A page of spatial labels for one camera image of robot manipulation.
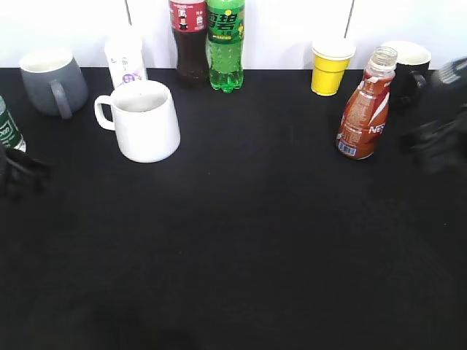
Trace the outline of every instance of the plastic bottle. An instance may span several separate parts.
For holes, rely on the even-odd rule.
[[[336,144],[349,158],[360,160],[374,153],[386,125],[389,87],[395,77],[396,60],[394,49],[375,49],[361,83],[347,102]]]
[[[12,115],[7,109],[5,101],[0,96],[0,142],[9,148],[26,151],[26,143],[18,127],[13,121]]]
[[[245,0],[207,0],[209,11],[209,78],[215,90],[231,93],[243,85],[242,50]]]
[[[171,0],[169,6],[178,51],[177,71],[185,85],[200,85],[209,78],[206,2]]]
[[[142,56],[143,41],[132,26],[114,32],[105,44],[114,88],[135,80],[147,80]]]

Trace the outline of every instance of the mug handle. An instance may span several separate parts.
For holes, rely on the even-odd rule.
[[[415,83],[417,84],[417,89],[415,90],[414,97],[412,98],[413,102],[417,102],[420,99],[420,96],[422,95],[422,92],[426,88],[427,82],[425,77],[418,71],[413,71],[410,73],[412,78],[415,80]]]
[[[52,89],[53,97],[57,103],[58,110],[60,111],[61,119],[70,120],[73,117],[72,110],[68,100],[66,99],[65,90],[58,80],[50,82],[50,89]]]
[[[106,130],[115,131],[115,124],[111,122],[104,116],[104,111],[102,111],[102,105],[108,104],[112,105],[112,99],[110,96],[99,96],[94,102],[94,113],[96,113],[96,119],[99,125]]]

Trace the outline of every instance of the red label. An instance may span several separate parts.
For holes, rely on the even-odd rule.
[[[367,158],[373,154],[387,119],[389,85],[392,77],[377,78],[367,71],[344,110],[337,135],[337,147],[348,157]]]
[[[179,4],[170,1],[172,28],[182,33],[195,33],[206,29],[206,12],[205,1],[197,4]]]

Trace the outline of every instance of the white mug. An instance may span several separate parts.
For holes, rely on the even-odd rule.
[[[104,116],[102,104],[111,106],[113,122]],[[180,145],[174,101],[170,90],[159,82],[121,85],[110,96],[99,96],[94,111],[102,128],[115,131],[123,155],[135,162],[166,159]]]

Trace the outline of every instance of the brown liquid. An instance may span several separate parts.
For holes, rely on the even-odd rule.
[[[347,157],[364,159],[373,154],[386,124],[393,79],[394,74],[376,78],[365,70],[361,84],[347,102],[337,135],[337,148]]]
[[[209,64],[206,57],[207,29],[195,33],[181,33],[173,30],[177,43],[177,71],[187,86],[197,86],[207,82]]]

